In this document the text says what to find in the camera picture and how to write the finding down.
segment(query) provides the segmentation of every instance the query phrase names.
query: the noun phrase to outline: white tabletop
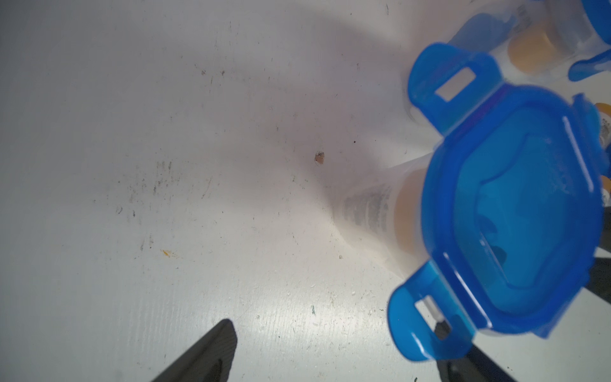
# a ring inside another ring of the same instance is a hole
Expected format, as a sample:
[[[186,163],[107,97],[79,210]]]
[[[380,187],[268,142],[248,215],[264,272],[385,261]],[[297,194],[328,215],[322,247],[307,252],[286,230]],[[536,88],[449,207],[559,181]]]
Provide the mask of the white tabletop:
[[[469,3],[3,4],[0,380],[148,381],[230,318],[230,381],[438,381],[331,205],[433,148],[406,76]],[[476,343],[519,381],[607,380],[610,313],[582,291],[547,341]]]

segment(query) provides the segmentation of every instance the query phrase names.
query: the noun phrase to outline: transparent plastic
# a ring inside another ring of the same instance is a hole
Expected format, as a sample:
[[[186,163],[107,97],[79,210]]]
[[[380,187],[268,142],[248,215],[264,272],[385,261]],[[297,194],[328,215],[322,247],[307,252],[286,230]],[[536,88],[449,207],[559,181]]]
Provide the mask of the transparent plastic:
[[[429,260],[420,201],[431,154],[365,177],[334,207],[343,237],[405,279]]]
[[[582,1],[495,2],[478,9],[449,44],[490,53],[512,83],[549,83],[567,76],[577,61],[611,49],[590,23]]]

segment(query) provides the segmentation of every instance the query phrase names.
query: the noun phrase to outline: stain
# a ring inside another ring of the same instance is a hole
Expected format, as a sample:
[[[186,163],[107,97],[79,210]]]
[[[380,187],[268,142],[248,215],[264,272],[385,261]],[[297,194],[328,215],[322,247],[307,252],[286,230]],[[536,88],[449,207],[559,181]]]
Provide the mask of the stain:
[[[208,185],[206,186],[206,191],[203,192],[202,199],[204,196],[206,196],[206,193],[208,192],[208,189],[210,188],[211,182],[212,182],[212,177],[210,177],[210,180],[208,181]]]
[[[318,164],[323,164],[324,163],[324,153],[322,151],[317,152],[316,155],[314,156],[314,160]]]

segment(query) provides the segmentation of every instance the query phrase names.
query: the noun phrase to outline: blue lid tab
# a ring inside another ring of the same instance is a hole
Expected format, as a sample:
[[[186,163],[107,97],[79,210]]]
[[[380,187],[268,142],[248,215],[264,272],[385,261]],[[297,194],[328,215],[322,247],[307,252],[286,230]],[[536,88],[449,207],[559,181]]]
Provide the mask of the blue lid tab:
[[[473,72],[475,79],[451,100],[444,100],[437,90],[465,68]],[[408,95],[411,103],[445,136],[501,84],[496,61],[490,55],[435,43],[416,60],[409,75]]]
[[[430,330],[415,307],[427,296],[434,299],[450,326],[450,334],[443,340]],[[433,262],[424,264],[392,293],[388,324],[397,348],[412,361],[462,358],[475,335],[475,326]]]

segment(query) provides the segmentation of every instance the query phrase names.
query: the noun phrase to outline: small debris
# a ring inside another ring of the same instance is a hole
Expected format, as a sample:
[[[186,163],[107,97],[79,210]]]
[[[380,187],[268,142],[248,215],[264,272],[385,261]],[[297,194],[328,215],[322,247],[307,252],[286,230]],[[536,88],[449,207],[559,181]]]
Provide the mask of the small debris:
[[[324,163],[324,153],[322,151],[317,152],[316,155],[314,156],[314,160],[318,164],[323,164]]]

